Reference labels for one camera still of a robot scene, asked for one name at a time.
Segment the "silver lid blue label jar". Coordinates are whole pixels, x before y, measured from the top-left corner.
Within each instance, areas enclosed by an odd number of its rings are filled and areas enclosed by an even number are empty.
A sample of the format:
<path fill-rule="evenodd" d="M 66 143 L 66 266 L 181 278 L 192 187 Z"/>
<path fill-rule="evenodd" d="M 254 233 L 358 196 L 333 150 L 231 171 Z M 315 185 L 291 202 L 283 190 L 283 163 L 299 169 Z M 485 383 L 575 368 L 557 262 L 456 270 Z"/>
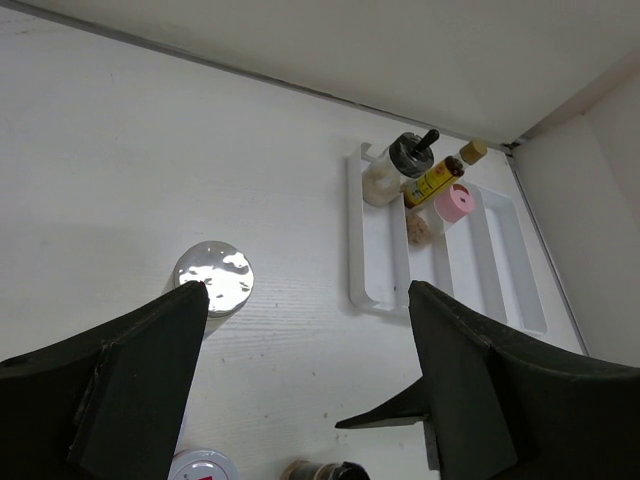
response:
<path fill-rule="evenodd" d="M 162 293 L 189 281 L 201 282 L 207 289 L 206 340 L 245 306 L 253 291 L 254 273 L 249 260 L 233 245 L 209 240 L 190 247 L 177 260 Z"/>

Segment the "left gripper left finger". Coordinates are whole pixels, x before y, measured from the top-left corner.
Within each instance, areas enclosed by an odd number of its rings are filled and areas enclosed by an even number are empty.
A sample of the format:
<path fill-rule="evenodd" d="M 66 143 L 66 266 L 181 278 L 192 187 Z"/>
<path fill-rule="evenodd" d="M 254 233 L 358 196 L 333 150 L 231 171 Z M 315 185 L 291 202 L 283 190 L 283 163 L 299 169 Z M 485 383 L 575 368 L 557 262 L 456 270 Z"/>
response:
<path fill-rule="evenodd" d="M 165 479 L 209 299 L 190 281 L 1 363 L 4 479 Z"/>

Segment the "yellow label small bottle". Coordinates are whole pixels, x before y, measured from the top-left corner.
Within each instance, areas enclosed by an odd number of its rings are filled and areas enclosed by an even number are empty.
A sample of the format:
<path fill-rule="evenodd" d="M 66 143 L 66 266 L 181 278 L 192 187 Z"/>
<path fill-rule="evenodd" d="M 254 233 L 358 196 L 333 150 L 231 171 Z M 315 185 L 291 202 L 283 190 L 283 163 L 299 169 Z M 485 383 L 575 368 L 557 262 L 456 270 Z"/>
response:
<path fill-rule="evenodd" d="M 447 156 L 417 179 L 405 183 L 402 188 L 404 206 L 412 210 L 431 201 L 460 180 L 465 171 L 487 153 L 488 146 L 484 140 L 470 141 L 456 154 Z"/>

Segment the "pink lid spice jar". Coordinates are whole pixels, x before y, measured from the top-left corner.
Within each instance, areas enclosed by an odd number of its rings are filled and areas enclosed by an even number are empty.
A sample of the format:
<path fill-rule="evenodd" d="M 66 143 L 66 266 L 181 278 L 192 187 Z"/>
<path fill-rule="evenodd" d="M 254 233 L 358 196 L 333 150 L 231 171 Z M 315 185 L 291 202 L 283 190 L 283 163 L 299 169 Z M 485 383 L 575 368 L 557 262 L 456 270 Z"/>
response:
<path fill-rule="evenodd" d="M 425 205 L 407 212 L 406 231 L 410 245 L 422 247 L 442 236 L 475 209 L 475 198 L 461 184 L 453 184 Z"/>

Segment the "black knob lid jar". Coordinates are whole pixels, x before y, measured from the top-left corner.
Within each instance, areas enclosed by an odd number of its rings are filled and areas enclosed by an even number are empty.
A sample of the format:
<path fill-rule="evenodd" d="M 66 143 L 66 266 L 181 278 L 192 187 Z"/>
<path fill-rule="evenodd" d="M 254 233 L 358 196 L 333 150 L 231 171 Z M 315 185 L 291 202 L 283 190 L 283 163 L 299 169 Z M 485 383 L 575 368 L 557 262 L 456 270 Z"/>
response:
<path fill-rule="evenodd" d="M 426 173 L 434 165 L 432 145 L 440 138 L 436 129 L 423 136 L 404 132 L 362 173 L 363 200 L 384 207 L 401 193 L 401 187 Z"/>

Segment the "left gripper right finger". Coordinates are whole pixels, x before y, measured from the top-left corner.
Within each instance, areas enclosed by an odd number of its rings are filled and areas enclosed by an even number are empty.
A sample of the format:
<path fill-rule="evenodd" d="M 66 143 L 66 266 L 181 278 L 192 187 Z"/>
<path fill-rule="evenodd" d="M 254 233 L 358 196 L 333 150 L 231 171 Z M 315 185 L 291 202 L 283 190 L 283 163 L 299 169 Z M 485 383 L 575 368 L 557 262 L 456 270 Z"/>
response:
<path fill-rule="evenodd" d="M 422 375 L 342 429 L 421 423 L 444 479 L 635 479 L 639 371 L 552 346 L 430 283 L 409 288 Z"/>

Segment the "black lid pepper jar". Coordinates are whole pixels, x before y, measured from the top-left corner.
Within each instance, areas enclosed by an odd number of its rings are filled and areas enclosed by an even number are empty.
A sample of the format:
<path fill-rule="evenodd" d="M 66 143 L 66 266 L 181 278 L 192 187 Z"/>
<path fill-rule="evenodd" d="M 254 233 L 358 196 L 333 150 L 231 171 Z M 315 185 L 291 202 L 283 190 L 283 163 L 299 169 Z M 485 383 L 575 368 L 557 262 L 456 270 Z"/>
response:
<path fill-rule="evenodd" d="M 317 463 L 296 460 L 280 475 L 281 480 L 370 480 L 367 471 L 357 463 Z"/>

